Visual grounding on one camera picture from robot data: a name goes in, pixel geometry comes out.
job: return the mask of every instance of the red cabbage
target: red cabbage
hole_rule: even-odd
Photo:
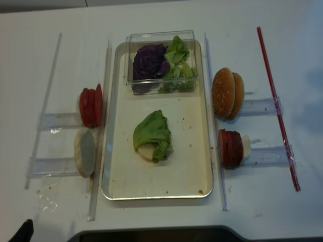
[[[133,62],[133,81],[163,78],[168,62],[164,58],[166,48],[163,44],[146,45],[137,51]],[[154,83],[132,85],[133,91],[146,93],[154,87]]]

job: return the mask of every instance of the clear plastic box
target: clear plastic box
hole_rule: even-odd
[[[133,80],[133,63],[137,51],[145,45],[163,44],[167,47],[173,43],[174,36],[179,36],[189,50],[189,55],[185,62],[192,69],[193,77],[184,78],[159,78]],[[146,33],[132,34],[127,37],[126,44],[126,64],[124,72],[124,84],[134,94],[147,93],[167,93],[167,92],[189,92],[194,91],[197,80],[195,38],[193,30],[163,32],[163,33]]]

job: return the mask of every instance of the white tray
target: white tray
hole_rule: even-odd
[[[213,174],[199,43],[195,45],[199,74],[195,91],[149,95],[133,95],[123,83],[125,45],[120,44],[115,55],[103,194],[110,200],[206,197]],[[168,119],[174,149],[157,164],[143,160],[132,142],[136,126],[155,110]]]

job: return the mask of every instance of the white table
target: white table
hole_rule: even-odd
[[[0,240],[8,241],[27,218],[34,220],[32,241],[66,241],[85,230],[205,225],[227,226],[248,239],[323,236],[323,84],[317,81],[323,72],[322,11],[320,0],[183,1],[0,15]],[[301,192],[294,191],[287,168],[249,169],[228,180],[228,212],[221,209],[215,177],[213,192],[201,200],[113,203],[99,193],[96,220],[88,222],[87,180],[37,179],[24,190],[59,32],[80,34],[102,48],[92,69],[96,80],[103,79],[109,33],[115,50],[132,33],[193,29],[202,51],[207,33],[213,75],[231,67],[249,76],[253,65],[267,81],[257,26],[283,104]],[[90,52],[83,57],[94,58]],[[50,201],[56,209],[51,212],[51,204],[42,211]]]

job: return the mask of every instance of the red stick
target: red stick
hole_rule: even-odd
[[[267,53],[266,53],[266,49],[264,47],[264,42],[263,42],[263,38],[262,38],[262,33],[261,33],[260,27],[257,28],[257,32],[258,32],[258,37],[259,37],[259,41],[260,41],[260,45],[261,45],[263,60],[264,60],[265,66],[266,66],[267,75],[268,75],[268,79],[269,79],[269,84],[271,86],[273,98],[274,99],[277,99],[277,93],[276,93],[276,89],[275,89],[275,86],[274,86],[274,81],[273,81],[271,69],[269,67]],[[284,126],[284,122],[283,122],[283,117],[281,115],[282,112],[280,110],[280,106],[277,103],[276,103],[276,109],[277,109],[277,111],[279,111],[278,114],[277,114],[277,118],[278,118],[279,126],[281,128],[284,145],[285,145],[285,148],[286,148],[286,153],[287,153],[288,163],[289,163],[289,170],[291,172],[291,176],[292,176],[292,180],[293,180],[293,184],[294,184],[295,190],[297,192],[299,192],[301,190],[301,187],[299,186],[298,179],[297,179],[297,175],[296,175],[296,170],[295,170],[295,166],[294,166],[294,154],[291,151],[291,148],[289,146],[288,139],[287,139],[287,135],[286,135],[286,131],[285,131],[285,126]]]

